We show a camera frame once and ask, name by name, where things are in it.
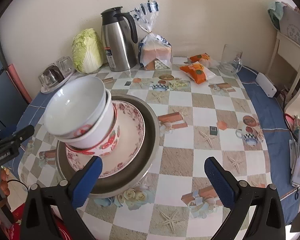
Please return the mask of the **floral rimmed white plate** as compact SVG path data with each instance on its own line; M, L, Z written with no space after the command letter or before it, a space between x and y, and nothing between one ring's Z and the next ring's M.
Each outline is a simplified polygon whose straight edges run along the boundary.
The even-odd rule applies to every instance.
M107 178L122 171L136 157L145 138L145 121L141 112L131 103L114 100L117 121L120 126L120 139L116 148L102 159L100 178ZM74 171L81 170L94 155L71 153L65 154Z

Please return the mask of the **plain white ceramic bowl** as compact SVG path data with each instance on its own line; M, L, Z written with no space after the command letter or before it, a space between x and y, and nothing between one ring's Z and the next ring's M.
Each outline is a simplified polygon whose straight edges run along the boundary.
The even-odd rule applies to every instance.
M77 138L89 131L106 105L106 88L101 79L85 76L60 88L44 112L46 130L65 139Z

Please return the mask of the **clear glass mug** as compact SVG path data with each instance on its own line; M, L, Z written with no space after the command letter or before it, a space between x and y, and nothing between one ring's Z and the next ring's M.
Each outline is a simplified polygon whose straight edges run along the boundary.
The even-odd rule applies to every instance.
M242 50L225 44L218 70L225 75L235 76L243 66L242 55Z

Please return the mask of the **white floral tray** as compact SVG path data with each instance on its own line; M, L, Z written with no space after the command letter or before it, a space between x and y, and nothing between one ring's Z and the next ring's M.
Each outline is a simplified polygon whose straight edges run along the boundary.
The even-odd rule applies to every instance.
M73 69L67 77L64 77L63 74L57 69L50 68L48 70L45 70L39 76L39 79L42 83L40 92L42 94L49 94L61 88L69 81L69 79L75 74L75 72L76 71Z

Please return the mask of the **white shelf unit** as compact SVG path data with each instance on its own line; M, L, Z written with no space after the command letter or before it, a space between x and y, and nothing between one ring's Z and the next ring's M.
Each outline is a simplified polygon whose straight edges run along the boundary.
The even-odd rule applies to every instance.
M276 55L280 55L297 71L296 78L287 94L289 101L285 104L284 110L289 115L298 115L300 114L300 45L278 32L266 76L269 76Z

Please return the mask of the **stainless steel thermos jug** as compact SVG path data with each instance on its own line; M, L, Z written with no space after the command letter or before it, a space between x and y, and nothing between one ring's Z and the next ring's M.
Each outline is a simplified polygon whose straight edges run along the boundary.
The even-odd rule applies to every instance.
M112 72L123 72L137 64L134 45L138 33L133 17L122 12L121 7L113 7L101 13L102 44Z

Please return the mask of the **orange snack packet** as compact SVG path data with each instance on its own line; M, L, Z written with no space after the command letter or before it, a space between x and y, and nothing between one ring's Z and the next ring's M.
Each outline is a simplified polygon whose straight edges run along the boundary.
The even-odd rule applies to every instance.
M207 53L194 55L192 57L189 57L189 60L192 63L199 62L203 66L207 68L216 68L219 65L219 62L214 60L210 55Z
M198 85L216 77L214 72L198 61L190 65L181 66L179 69Z

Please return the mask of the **upturned drinking glass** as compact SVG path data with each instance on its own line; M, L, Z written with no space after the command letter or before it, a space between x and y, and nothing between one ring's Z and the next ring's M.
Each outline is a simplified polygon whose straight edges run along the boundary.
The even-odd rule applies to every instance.
M68 77L74 70L72 60L68 56L63 56L56 61L58 68L63 76Z
M53 80L51 79L51 76L50 76L50 72L42 72L38 76L38 79L44 88L49 88L51 86L51 84L53 83Z

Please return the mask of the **large stainless steel plate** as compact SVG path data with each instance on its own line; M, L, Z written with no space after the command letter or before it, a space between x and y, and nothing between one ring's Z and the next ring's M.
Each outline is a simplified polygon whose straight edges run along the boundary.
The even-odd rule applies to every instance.
M136 157L122 171L107 178L99 178L90 198L108 198L133 188L149 171L159 147L159 123L151 107L132 95L116 95L115 100L132 103L145 120L145 139Z

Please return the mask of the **bagged sliced bread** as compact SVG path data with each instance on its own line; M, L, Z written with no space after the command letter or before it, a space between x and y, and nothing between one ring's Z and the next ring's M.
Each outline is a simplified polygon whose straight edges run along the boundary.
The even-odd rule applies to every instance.
M153 32L159 5L156 1L148 0L141 3L130 12L135 24L145 36L138 44L138 61L144 70L169 69L172 66L172 46L164 37Z

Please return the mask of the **green fabric item on shelf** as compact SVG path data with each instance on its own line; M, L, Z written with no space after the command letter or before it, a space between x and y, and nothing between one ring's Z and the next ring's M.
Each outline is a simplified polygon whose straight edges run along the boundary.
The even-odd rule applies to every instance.
M284 15L284 7L290 7L290 5L285 2L275 1L270 3L267 9L271 23L277 31L280 31L280 21Z

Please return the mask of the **checkered patterned tablecloth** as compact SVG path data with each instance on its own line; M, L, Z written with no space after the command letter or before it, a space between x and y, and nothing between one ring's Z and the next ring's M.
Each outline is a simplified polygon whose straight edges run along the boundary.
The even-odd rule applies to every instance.
M199 190L209 184L204 161L213 156L237 179L278 186L285 221L299 211L290 185L290 133L274 99L254 74L216 73L200 85L174 64L170 70L97 72L113 94L136 96L156 115L180 113L184 128L165 128L145 181L113 199L88 199L78 213L97 239L210 239L229 210L209 204Z

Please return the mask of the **napa cabbage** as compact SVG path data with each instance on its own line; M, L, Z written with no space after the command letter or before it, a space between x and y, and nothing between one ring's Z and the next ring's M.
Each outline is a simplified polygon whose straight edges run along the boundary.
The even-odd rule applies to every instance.
M103 44L93 28L80 31L72 41L74 68L83 74L96 72L107 62Z

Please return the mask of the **smartphone in clear case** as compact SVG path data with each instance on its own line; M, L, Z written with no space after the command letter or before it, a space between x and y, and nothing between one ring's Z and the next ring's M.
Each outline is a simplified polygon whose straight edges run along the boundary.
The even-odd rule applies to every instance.
M298 133L298 140L289 141L290 150L290 168L291 178L290 183L293 187L300 187L300 132Z

